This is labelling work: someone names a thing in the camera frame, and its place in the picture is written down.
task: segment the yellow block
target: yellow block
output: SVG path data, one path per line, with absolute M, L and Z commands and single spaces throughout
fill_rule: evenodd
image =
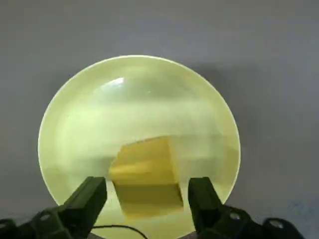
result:
M 170 137 L 125 145 L 110 167 L 126 217 L 165 215 L 183 208 Z

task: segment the robotic arm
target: robotic arm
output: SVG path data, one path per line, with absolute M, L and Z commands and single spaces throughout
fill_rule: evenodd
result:
M 87 238 L 106 200 L 105 178 L 88 177 L 62 206 L 20 226 L 0 220 L 0 239 Z M 304 239 L 285 220 L 269 218 L 259 225 L 245 211 L 222 205 L 207 177 L 190 179 L 188 201 L 198 239 Z

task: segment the gray surface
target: gray surface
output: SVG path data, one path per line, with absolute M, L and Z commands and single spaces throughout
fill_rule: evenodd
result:
M 316 2 L 2 0 L 0 217 L 54 205 L 36 146 L 59 87 L 96 61 L 149 54 L 195 69 L 231 107 L 242 164 L 228 203 L 258 221 L 287 218 L 318 238 Z

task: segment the wire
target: wire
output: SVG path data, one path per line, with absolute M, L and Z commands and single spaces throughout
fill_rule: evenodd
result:
M 126 228 L 126 229 L 130 229 L 132 231 L 137 232 L 138 234 L 140 234 L 144 239 L 148 239 L 147 236 L 141 232 L 140 230 L 130 227 L 130 226 L 126 226 L 126 225 L 102 225 L 102 226 L 94 226 L 93 229 L 98 229 L 98 228 Z

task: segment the yellow plate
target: yellow plate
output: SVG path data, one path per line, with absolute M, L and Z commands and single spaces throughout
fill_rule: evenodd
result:
M 235 120 L 221 95 L 199 74 L 152 56 L 120 56 L 72 77 L 42 119 L 38 156 L 43 179 L 62 204 L 87 176 L 105 176 L 120 147 L 171 135 L 184 210 L 127 220 L 114 187 L 96 225 L 125 224 L 150 239 L 175 239 L 194 230 L 187 200 L 190 177 L 210 177 L 225 202 L 236 181 L 240 144 Z M 104 238 L 141 237 L 126 229 L 95 229 Z

